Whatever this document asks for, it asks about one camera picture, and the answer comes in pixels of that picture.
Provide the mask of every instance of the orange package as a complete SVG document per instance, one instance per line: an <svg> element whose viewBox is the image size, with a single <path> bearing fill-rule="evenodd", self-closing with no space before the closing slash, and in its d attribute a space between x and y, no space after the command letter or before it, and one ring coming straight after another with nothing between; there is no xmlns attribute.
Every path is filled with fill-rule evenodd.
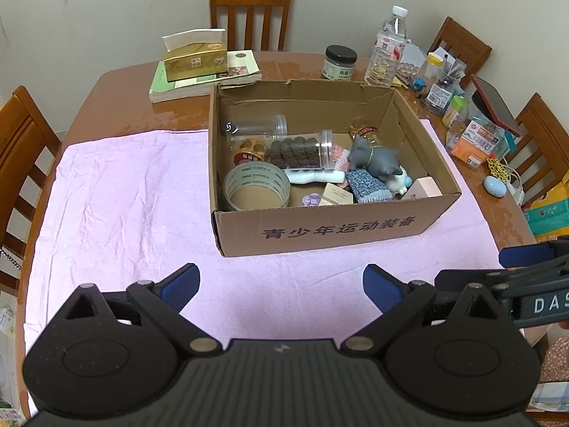
<svg viewBox="0 0 569 427"><path fill-rule="evenodd" d="M499 139L480 124L471 121L454 146L451 154L476 168L486 161Z"/></svg>

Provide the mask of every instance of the gray cat figurine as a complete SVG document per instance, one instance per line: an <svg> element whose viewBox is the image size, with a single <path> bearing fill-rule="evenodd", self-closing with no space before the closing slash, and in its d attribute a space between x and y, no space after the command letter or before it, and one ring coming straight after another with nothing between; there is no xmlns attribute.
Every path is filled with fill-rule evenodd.
<svg viewBox="0 0 569 427"><path fill-rule="evenodd" d="M356 135L348 157L350 171L365 167L373 177L385 183L389 175L403 175L397 151L384 146L371 146L369 141Z"/></svg>

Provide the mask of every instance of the tape roll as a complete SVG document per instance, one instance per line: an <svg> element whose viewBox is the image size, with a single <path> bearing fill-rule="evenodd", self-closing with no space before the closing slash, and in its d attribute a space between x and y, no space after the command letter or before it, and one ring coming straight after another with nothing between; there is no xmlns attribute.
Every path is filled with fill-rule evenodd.
<svg viewBox="0 0 569 427"><path fill-rule="evenodd" d="M276 165L243 163L225 177L223 194L236 211L282 208L288 205L290 182Z"/></svg>

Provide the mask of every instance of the packing tape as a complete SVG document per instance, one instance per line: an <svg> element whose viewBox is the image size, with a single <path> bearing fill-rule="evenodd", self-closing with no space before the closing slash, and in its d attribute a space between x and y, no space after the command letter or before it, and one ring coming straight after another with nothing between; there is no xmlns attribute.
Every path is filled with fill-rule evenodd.
<svg viewBox="0 0 569 427"><path fill-rule="evenodd" d="M237 211L250 210L250 208L241 208L232 201L235 193L246 186L263 186L279 196L280 205L263 208L282 208L288 205L290 181L276 165L267 162L246 162L237 165L227 174L223 184L223 194L229 205Z"/></svg>

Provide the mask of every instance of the wooden chair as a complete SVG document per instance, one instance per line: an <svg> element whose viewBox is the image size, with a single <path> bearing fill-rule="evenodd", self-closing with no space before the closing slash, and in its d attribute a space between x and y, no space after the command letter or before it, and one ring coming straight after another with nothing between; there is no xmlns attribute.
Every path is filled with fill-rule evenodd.
<svg viewBox="0 0 569 427"><path fill-rule="evenodd" d="M6 231L12 210L32 221L35 208L19 193L26 177L40 188L46 183L35 164L45 147L55 156L61 142L49 127L28 91L19 86L0 110L0 246L24 258L26 243ZM19 280L0 271L0 291L17 295Z"/></svg>
<svg viewBox="0 0 569 427"><path fill-rule="evenodd" d="M440 28L435 37L429 52L439 48L440 44L446 44L445 50L454 58L460 59L466 65L464 78L460 81L460 86L466 88L470 81L470 75L476 74L490 56L492 48L482 40L471 34L453 18L447 17L445 23Z"/></svg>
<svg viewBox="0 0 569 427"><path fill-rule="evenodd" d="M281 19L281 32L279 35L278 51L284 50L286 27L288 22L288 9L290 0L209 0L209 16L211 27L217 28L217 7L227 6L227 49L235 50L235 7L245 6L247 8L247 20L245 22L245 49L253 49L252 33L253 20L255 17L255 6L263 6L265 13L263 16L263 32L261 35L261 51L269 50L269 40L271 31L271 12L273 6L282 6L283 15Z"/></svg>
<svg viewBox="0 0 569 427"><path fill-rule="evenodd" d="M518 125L524 124L527 133L516 144L516 151L506 155L506 160L511 162L520 151L533 139L537 150L525 161L517 166L516 171L522 175L541 156L545 156L546 164L523 183L523 191L528 192L536 183L541 181L549 172L553 172L554 179L541 189L535 196L524 202L531 204L534 200L542 197L547 191L561 181L569 170L569 135L558 122L547 104L535 93L526 104L520 115L517 116Z"/></svg>

